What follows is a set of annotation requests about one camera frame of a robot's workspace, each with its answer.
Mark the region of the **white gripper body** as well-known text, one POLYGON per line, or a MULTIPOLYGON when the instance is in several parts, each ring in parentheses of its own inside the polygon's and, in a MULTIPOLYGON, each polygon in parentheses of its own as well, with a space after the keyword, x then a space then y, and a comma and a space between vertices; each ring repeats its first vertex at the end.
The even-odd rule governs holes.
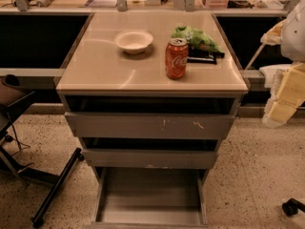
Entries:
POLYGON ((281 33, 283 30, 285 21, 282 20, 275 24, 271 29, 265 32, 260 38, 260 42, 265 45, 280 45, 281 44, 281 33))

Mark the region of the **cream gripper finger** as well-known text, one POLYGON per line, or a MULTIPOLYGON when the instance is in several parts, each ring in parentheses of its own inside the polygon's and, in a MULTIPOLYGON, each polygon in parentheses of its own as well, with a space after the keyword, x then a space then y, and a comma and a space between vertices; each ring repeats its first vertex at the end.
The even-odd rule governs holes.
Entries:
POLYGON ((305 102, 305 64, 295 63, 287 70, 278 69, 271 85, 262 122, 270 128, 287 123, 305 102))

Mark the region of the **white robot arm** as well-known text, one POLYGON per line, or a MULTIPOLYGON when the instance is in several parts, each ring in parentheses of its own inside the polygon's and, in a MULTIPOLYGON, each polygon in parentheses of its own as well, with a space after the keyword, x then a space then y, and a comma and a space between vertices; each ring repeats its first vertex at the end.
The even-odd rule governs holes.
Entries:
POLYGON ((263 34, 260 41, 279 45, 281 54, 293 61, 287 70, 277 70, 262 122, 271 128, 287 123, 305 102, 305 0, 300 0, 285 20, 263 34))

